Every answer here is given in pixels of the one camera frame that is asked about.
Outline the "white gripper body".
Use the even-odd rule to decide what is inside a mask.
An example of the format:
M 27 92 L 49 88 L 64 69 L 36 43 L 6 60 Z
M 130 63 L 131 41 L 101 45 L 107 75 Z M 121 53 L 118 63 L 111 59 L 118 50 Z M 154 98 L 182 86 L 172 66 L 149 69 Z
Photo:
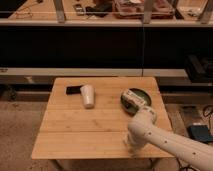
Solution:
M 131 156 L 138 156 L 140 150 L 144 146 L 144 142 L 139 137 L 130 132 L 127 133 L 123 142 Z

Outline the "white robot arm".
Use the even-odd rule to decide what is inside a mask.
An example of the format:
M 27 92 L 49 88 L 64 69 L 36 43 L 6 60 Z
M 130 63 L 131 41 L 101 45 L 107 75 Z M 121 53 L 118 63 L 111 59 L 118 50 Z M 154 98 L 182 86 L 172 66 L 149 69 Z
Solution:
M 128 124 L 126 144 L 136 155 L 147 143 L 180 158 L 200 171 L 213 171 L 213 147 L 163 130 L 154 125 L 155 111 L 144 106 Z

